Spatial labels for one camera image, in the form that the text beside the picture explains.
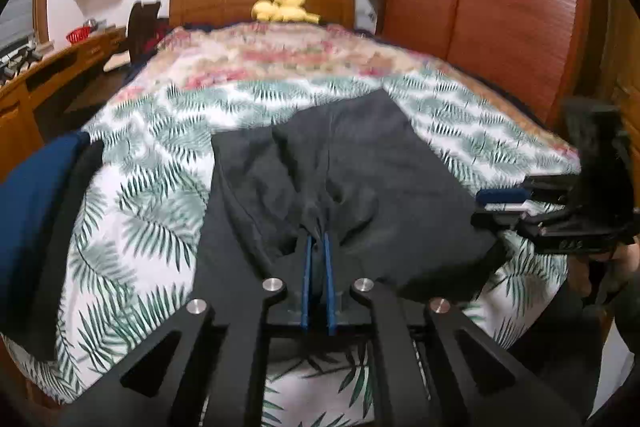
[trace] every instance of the floral blanket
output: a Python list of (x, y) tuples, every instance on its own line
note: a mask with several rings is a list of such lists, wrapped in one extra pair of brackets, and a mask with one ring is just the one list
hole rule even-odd
[[(337, 26), (178, 28), (160, 48), (84, 126), (104, 141), (104, 166), (69, 247), (56, 360), (37, 362), (6, 340), (24, 374), (60, 402), (78, 397), (188, 299), (214, 168), (211, 133), (286, 121), (301, 108), (382, 87), (471, 193), (578, 169), (563, 142), (472, 79)], [(553, 298), (566, 260), (535, 256), (514, 233), (503, 239), (510, 260), (463, 310), (508, 347)], [(366, 362), (361, 345), (272, 363), (262, 424), (372, 419)]]

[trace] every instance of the red basket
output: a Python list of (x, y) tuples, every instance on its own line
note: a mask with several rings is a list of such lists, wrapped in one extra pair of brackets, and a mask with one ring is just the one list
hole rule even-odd
[(78, 44), (78, 42), (84, 41), (89, 36), (89, 33), (91, 33), (89, 26), (80, 26), (69, 33), (69, 35), (66, 36), (66, 40), (71, 44)]

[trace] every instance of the window blind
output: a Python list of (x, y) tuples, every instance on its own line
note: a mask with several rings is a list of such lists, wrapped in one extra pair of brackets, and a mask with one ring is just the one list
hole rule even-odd
[(33, 0), (9, 0), (0, 14), (0, 49), (33, 33)]

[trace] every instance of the silver screw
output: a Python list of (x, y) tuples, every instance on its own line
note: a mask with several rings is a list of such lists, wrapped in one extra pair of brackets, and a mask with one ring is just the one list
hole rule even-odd
[(207, 309), (207, 303), (202, 299), (191, 299), (187, 304), (187, 311), (193, 315), (200, 315)]
[(451, 304), (447, 299), (443, 299), (442, 297), (434, 297), (429, 301), (429, 308), (434, 313), (447, 313), (451, 309)]
[(361, 277), (360, 279), (356, 279), (353, 283), (354, 288), (359, 292), (369, 292), (373, 288), (373, 281), (371, 279), (367, 279), (366, 277)]
[(268, 292), (276, 292), (283, 286), (284, 282), (282, 282), (282, 279), (278, 279), (277, 277), (269, 277), (262, 281), (262, 288)]

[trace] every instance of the yellow stuffed toy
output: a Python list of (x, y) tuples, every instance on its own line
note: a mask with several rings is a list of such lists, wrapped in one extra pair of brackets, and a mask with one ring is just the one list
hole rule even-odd
[(259, 0), (251, 10), (251, 16), (261, 22), (311, 22), (318, 24), (320, 16), (307, 13), (302, 7), (306, 0)]

